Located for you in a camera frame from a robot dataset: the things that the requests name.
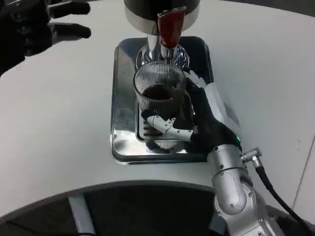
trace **silver metal arm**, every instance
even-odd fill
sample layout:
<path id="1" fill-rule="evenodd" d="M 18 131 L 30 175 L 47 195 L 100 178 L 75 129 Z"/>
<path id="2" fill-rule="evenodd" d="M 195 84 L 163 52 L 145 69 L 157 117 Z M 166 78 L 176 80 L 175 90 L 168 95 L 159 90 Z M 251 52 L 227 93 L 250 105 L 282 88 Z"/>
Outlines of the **silver metal arm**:
<path id="1" fill-rule="evenodd" d="M 216 147 L 209 153 L 208 163 L 216 193 L 215 208 L 231 236 L 284 236 L 254 190 L 237 147 Z"/>

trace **reflective metal surface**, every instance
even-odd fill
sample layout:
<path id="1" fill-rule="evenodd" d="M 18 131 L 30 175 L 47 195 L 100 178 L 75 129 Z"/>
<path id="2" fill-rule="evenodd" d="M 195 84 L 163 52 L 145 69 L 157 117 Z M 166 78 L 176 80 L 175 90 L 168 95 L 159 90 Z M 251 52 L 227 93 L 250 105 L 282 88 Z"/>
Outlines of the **reflective metal surface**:
<path id="1" fill-rule="evenodd" d="M 112 93 L 111 145 L 122 164 L 205 162 L 191 143 L 178 140 L 142 139 L 138 135 L 139 106 L 133 88 L 135 59 L 146 38 L 122 41 L 115 50 Z M 180 44 L 190 57 L 190 66 L 207 83 L 213 82 L 207 45 L 197 37 L 182 37 Z"/>
<path id="2" fill-rule="evenodd" d="M 155 47 L 154 51 L 150 50 L 148 45 L 141 48 L 136 58 L 136 68 L 140 68 L 145 63 L 157 60 L 156 58 L 170 59 L 181 69 L 189 67 L 189 56 L 181 45 L 177 45 L 175 48 L 165 48 L 160 43 L 158 43 L 158 45 L 159 47 Z"/>

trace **cable connector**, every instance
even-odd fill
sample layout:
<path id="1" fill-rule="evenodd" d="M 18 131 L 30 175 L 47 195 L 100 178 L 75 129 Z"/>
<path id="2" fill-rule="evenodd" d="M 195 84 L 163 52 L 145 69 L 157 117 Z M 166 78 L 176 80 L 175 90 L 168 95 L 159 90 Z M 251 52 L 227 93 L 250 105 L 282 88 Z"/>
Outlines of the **cable connector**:
<path id="1" fill-rule="evenodd" d="M 241 160 L 243 163 L 247 163 L 252 161 L 255 168 L 262 166 L 262 162 L 260 161 L 261 151 L 258 147 L 249 150 L 241 155 Z"/>

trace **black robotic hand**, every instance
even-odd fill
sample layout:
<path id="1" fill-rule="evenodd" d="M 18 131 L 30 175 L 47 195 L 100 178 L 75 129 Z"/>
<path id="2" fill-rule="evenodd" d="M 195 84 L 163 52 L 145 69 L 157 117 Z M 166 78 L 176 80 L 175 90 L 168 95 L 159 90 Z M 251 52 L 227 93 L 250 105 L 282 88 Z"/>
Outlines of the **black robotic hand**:
<path id="1" fill-rule="evenodd" d="M 41 53 L 61 41 L 91 36 L 91 30 L 79 24 L 50 23 L 51 18 L 90 11 L 86 2 L 60 1 L 20 0 L 6 5 L 0 0 L 0 76 L 25 56 Z"/>

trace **red handle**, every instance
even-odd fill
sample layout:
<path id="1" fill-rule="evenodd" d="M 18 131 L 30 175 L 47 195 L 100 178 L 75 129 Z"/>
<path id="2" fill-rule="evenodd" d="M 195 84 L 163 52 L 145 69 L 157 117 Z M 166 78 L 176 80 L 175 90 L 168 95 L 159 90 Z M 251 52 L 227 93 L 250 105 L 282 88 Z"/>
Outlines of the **red handle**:
<path id="1" fill-rule="evenodd" d="M 179 43 L 186 9 L 187 7 L 182 6 L 157 15 L 158 30 L 164 47 L 173 48 Z"/>

